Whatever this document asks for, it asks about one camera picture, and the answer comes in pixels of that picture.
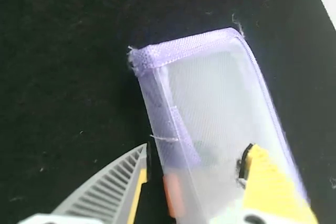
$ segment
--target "translucent mesh bag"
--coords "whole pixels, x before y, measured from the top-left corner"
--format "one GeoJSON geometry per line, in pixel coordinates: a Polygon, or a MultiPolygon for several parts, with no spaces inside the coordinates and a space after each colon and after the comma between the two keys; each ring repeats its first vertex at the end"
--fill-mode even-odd
{"type": "Polygon", "coordinates": [[[252,51],[232,28],[132,49],[179,223],[210,223],[242,199],[237,160],[266,148],[305,197],[252,51]]]}

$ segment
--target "yellow object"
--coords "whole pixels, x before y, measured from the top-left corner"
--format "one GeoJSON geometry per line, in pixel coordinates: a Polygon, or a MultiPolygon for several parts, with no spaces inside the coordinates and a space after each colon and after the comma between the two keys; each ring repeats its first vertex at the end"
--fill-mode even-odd
{"type": "Polygon", "coordinates": [[[138,208],[141,186],[144,183],[147,183],[147,169],[145,169],[145,168],[140,170],[138,183],[136,185],[137,187],[136,187],[135,192],[134,192],[134,197],[133,197],[133,201],[132,201],[131,210],[130,210],[130,213],[128,215],[127,224],[133,224],[134,223],[136,209],[138,208]]]}
{"type": "Polygon", "coordinates": [[[271,162],[266,150],[258,145],[252,146],[245,162],[248,178],[243,208],[298,223],[318,223],[307,202],[297,193],[293,182],[271,162]]]}

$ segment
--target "orange part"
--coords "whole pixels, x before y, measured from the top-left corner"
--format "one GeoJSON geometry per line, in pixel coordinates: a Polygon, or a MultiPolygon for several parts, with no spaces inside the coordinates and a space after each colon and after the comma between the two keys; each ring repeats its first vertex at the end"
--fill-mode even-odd
{"type": "Polygon", "coordinates": [[[185,213],[185,208],[178,176],[174,173],[164,175],[163,186],[166,194],[169,215],[173,218],[182,217],[185,213]]]}

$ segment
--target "black surface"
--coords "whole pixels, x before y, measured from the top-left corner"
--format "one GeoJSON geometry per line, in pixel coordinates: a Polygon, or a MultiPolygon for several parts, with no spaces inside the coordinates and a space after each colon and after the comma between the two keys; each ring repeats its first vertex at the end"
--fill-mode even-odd
{"type": "MultiPolygon", "coordinates": [[[[336,32],[320,0],[0,0],[3,223],[149,140],[127,46],[243,26],[320,223],[334,222],[336,32]]],[[[136,223],[170,223],[160,166],[136,223]]]]}

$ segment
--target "black fabric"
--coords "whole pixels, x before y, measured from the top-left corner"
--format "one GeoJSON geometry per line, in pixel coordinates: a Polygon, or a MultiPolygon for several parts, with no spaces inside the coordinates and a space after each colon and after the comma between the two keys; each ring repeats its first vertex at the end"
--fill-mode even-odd
{"type": "MultiPolygon", "coordinates": [[[[333,223],[336,32],[320,0],[0,0],[3,223],[51,212],[151,133],[127,46],[243,27],[311,205],[333,223]]],[[[171,223],[157,154],[135,223],[171,223]]]]}

